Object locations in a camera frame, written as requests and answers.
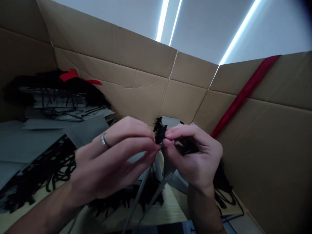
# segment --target white ceiling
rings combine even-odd
[[[54,0],[156,39],[163,0]],[[182,0],[171,46],[219,64],[254,0]],[[169,44],[179,0],[169,0],[162,40]],[[261,0],[225,63],[312,50],[297,0]]]

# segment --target red bow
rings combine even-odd
[[[78,76],[78,73],[77,73],[76,69],[70,68],[69,72],[61,74],[59,76],[59,78],[63,82],[66,82],[66,81],[70,80],[71,78],[79,78],[79,76]],[[95,85],[95,84],[96,85],[102,85],[102,83],[100,81],[98,81],[98,80],[85,80],[85,81],[87,81],[87,82],[89,82],[89,83],[91,83],[93,85]]]

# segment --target hand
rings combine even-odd
[[[197,125],[179,124],[166,131],[163,140],[166,155],[187,182],[206,196],[214,196],[213,179],[222,157],[222,145]],[[179,137],[193,137],[199,152],[182,156],[174,141]]]
[[[70,179],[75,206],[108,197],[134,183],[152,165],[160,149],[148,125],[131,117],[115,123],[104,138],[106,146],[97,136],[76,151],[77,166]],[[146,153],[135,163],[127,161],[143,151]]]

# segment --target brown cardboard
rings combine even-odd
[[[83,79],[100,80],[97,88],[119,119],[132,116],[154,125],[168,79],[60,48],[55,48],[55,56],[61,70],[75,68]]]
[[[234,95],[208,90],[194,117],[194,123],[211,134],[234,99]]]
[[[218,65],[178,52],[170,79],[208,89]]]
[[[38,3],[53,46],[169,77],[176,49],[64,5]]]
[[[238,95],[264,59],[223,64],[209,90]]]
[[[23,117],[23,109],[2,100],[2,89],[8,82],[18,75],[34,75],[55,69],[51,45],[0,29],[0,121]]]
[[[0,28],[51,44],[36,0],[1,0]]]
[[[170,79],[159,116],[177,118],[190,124],[206,92],[204,88]]]
[[[237,95],[262,59],[220,66],[210,90]],[[282,55],[251,98],[312,110],[312,51]]]
[[[211,133],[235,96],[209,90],[194,122]],[[218,137],[235,192],[266,233],[295,233],[309,209],[312,111],[247,99]]]

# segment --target red ribbon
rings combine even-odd
[[[61,74],[59,76],[59,78],[63,82],[66,82],[66,81],[70,80],[71,78],[79,78],[79,76],[78,76],[78,73],[77,73],[76,69],[70,68],[69,72]],[[102,83],[100,81],[98,81],[98,80],[85,80],[85,81],[87,81],[87,82],[89,82],[89,83],[91,83],[93,85],[95,85],[95,84],[96,85],[102,85]]]
[[[222,116],[221,120],[213,130],[210,135],[213,138],[217,138],[221,131],[226,127],[226,125],[230,122],[230,120],[234,117],[236,112],[241,108],[247,98],[250,97],[251,93],[257,87],[257,85],[262,81],[266,73],[271,69],[271,67],[275,64],[276,60],[280,57],[280,55],[268,57],[262,61],[254,74],[250,77],[248,82],[242,88],[240,93],[237,95],[231,106]]]

